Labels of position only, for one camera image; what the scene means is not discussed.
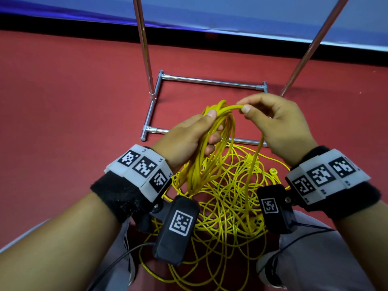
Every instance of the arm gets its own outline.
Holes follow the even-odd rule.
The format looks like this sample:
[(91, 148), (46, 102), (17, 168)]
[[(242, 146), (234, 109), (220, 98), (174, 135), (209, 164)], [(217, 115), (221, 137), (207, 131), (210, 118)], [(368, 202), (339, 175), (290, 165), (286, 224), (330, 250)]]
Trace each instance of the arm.
[[(271, 151), (295, 166), (317, 143), (298, 106), (282, 97), (261, 93), (246, 97), (242, 112), (264, 134)], [(388, 290), (388, 206), (378, 202), (341, 220), (338, 232), (377, 290)]]
[[(178, 124), (153, 146), (173, 172), (189, 159), (213, 125), (216, 111), (208, 115), (198, 114)], [(220, 138), (218, 132), (209, 137), (206, 154), (215, 150)], [(100, 198), (88, 194), (0, 254), (0, 289), (85, 290), (120, 228)]]

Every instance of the metal frame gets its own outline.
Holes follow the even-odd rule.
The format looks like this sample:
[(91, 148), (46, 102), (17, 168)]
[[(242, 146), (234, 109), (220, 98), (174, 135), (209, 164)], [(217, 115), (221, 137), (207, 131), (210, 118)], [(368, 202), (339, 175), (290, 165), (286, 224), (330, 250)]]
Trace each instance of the metal frame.
[[(342, 9), (347, 4), (348, 0), (338, 0), (337, 4), (327, 17), (325, 23), (319, 30), (318, 34), (314, 38), (313, 42), (310, 44), (307, 52), (299, 62), (298, 66), (295, 68), (293, 74), (289, 78), (288, 82), (282, 89), (280, 95), (283, 97), (286, 91), (292, 86), (296, 78), (298, 77), (299, 73), (302, 71), (308, 60), (311, 58), (315, 50), (318, 48), (319, 44), (325, 37), (326, 33), (330, 29), (330, 27), (333, 25), (334, 21), (337, 19), (338, 15), (341, 13)], [(232, 87), (232, 88), (242, 88), (242, 89), (250, 89), (250, 90), (259, 90), (263, 92), (268, 92), (268, 86), (266, 82), (263, 82), (262, 85), (254, 85), (254, 84), (241, 84), (241, 83), (229, 83), (229, 82), (223, 82), (223, 81), (212, 81), (208, 79), (195, 79), (195, 78), (184, 78), (180, 76), (171, 76), (168, 74), (164, 74), (163, 70), (159, 71), (158, 80), (156, 81), (156, 85), (154, 87), (153, 78), (152, 78), (152, 71), (151, 71), (151, 62), (149, 59), (149, 52), (148, 52), (148, 43), (147, 43), (147, 36), (146, 36), (146, 28), (144, 25), (144, 18), (143, 18), (143, 9), (141, 0), (133, 0), (133, 7), (135, 9), (135, 15), (136, 15), (136, 21), (137, 21), (137, 28), (139, 31), (139, 37), (140, 37), (140, 43), (142, 45), (142, 52), (143, 52), (143, 59), (144, 59), (144, 66), (145, 66), (145, 72), (147, 74), (147, 80), (148, 80), (148, 88), (149, 88), (149, 94), (151, 103), (148, 108), (147, 117), (145, 118), (145, 122), (143, 125), (143, 130), (140, 136), (140, 140), (146, 141), (147, 140), (147, 134), (148, 133), (154, 133), (154, 134), (165, 134), (169, 130), (161, 129), (157, 127), (150, 126), (151, 118), (156, 106), (156, 102), (159, 96), (159, 91), (161, 84), (164, 80), (166, 81), (178, 81), (178, 82), (184, 82), (184, 83), (195, 83), (195, 84), (208, 84), (212, 86), (224, 86), (224, 87)], [(235, 143), (238, 144), (247, 144), (247, 145), (258, 145), (260, 144), (260, 141), (256, 140), (248, 140), (248, 139), (240, 139), (235, 138)]]

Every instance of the blue backdrop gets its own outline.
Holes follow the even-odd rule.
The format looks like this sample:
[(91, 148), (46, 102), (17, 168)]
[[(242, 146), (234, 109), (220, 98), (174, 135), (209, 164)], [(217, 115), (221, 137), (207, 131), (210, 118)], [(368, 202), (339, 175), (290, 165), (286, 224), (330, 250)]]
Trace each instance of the blue backdrop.
[[(142, 0), (146, 25), (311, 42), (337, 0)], [(350, 0), (324, 44), (388, 52), (388, 0)], [(136, 24), (132, 0), (0, 0), (0, 12)]]

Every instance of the hand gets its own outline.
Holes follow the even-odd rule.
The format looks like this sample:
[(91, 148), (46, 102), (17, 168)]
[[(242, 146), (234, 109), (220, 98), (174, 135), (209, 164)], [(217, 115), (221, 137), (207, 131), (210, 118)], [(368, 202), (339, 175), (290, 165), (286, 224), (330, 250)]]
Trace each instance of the hand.
[(259, 128), (271, 151), (289, 166), (297, 165), (303, 156), (318, 146), (295, 102), (260, 93), (245, 97), (236, 104), (244, 105), (241, 112), (245, 118)]
[[(173, 127), (152, 146), (152, 149), (166, 159), (173, 173), (177, 173), (193, 155), (198, 147), (198, 141), (211, 128), (216, 117), (217, 112), (214, 109), (210, 109), (205, 116), (197, 114)], [(211, 134), (205, 154), (213, 153), (214, 145), (220, 140), (219, 132)]]

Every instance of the forearm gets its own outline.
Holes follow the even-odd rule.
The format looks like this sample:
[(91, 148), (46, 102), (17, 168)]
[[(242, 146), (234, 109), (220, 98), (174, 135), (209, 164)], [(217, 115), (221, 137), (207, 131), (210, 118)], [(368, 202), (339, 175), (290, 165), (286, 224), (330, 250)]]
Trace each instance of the forearm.
[(90, 193), (0, 254), (7, 291), (85, 290), (121, 225)]
[(380, 201), (334, 224), (375, 288), (388, 290), (388, 205)]

